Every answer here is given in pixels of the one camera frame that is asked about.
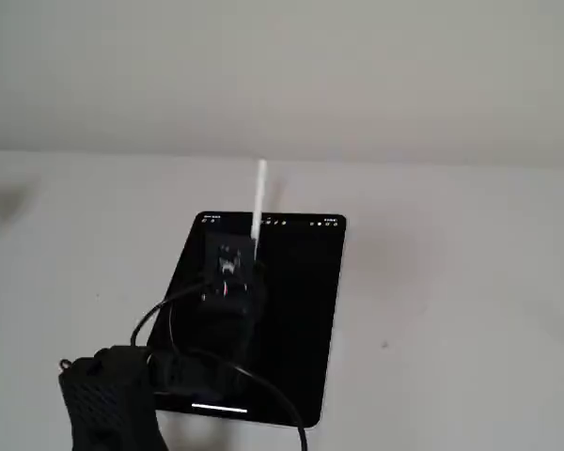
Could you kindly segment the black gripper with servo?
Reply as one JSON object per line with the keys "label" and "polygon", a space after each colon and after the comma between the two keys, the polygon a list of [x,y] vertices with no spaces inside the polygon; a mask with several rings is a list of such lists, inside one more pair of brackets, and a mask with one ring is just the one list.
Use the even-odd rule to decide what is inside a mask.
{"label": "black gripper with servo", "polygon": [[207,232],[200,310],[259,323],[268,297],[266,275],[249,236]]}

